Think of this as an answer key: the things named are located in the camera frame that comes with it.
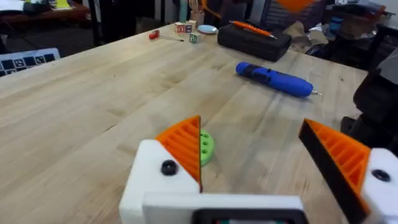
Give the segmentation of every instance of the green gear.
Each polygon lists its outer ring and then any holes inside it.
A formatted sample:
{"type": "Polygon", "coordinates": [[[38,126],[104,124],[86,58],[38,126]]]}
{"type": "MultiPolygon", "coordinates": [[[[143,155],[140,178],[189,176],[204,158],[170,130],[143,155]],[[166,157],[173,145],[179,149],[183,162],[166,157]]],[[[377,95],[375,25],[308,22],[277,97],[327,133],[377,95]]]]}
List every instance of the green gear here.
{"type": "Polygon", "coordinates": [[[200,130],[200,166],[211,161],[215,150],[213,137],[205,130],[200,130]]]}

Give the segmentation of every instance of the wooden table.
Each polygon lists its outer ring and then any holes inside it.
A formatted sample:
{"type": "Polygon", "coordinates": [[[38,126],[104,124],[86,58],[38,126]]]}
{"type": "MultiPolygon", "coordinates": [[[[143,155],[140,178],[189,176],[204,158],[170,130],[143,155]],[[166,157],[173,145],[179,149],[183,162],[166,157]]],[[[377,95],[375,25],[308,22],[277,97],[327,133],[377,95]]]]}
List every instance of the wooden table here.
{"type": "Polygon", "coordinates": [[[120,223],[139,142],[195,114],[216,141],[205,192],[301,195],[311,223],[341,220],[297,135],[304,118],[339,129],[359,115],[352,98],[364,71],[293,51],[266,62],[215,36],[196,45],[147,36],[0,78],[0,223],[120,223]],[[323,95],[247,82],[235,74],[240,61],[302,77],[323,95]]]}

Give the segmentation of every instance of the alphabet block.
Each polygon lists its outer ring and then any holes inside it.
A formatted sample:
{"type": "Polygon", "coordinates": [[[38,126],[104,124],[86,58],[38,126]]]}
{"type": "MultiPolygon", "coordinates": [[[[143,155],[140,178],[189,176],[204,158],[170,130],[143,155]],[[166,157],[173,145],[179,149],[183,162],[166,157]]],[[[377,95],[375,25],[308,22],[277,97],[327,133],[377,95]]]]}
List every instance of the alphabet block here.
{"type": "Polygon", "coordinates": [[[189,36],[189,42],[193,43],[193,44],[198,44],[203,40],[203,35],[199,34],[197,32],[193,32],[190,34],[189,36]]]}
{"type": "Polygon", "coordinates": [[[175,23],[175,32],[176,33],[184,33],[185,32],[185,24],[181,22],[175,23]]]}

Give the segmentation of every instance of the electric screwdriver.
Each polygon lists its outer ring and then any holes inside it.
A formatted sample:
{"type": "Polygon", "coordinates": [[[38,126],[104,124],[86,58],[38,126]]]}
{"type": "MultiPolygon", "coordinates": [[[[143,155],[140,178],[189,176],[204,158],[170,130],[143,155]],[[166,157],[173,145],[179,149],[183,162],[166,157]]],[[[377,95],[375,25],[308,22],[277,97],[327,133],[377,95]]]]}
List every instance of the electric screwdriver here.
{"type": "Polygon", "coordinates": [[[247,62],[239,63],[236,66],[236,73],[293,96],[306,97],[311,94],[321,95],[319,92],[313,89],[311,83],[302,78],[277,72],[275,70],[260,67],[247,62]]]}

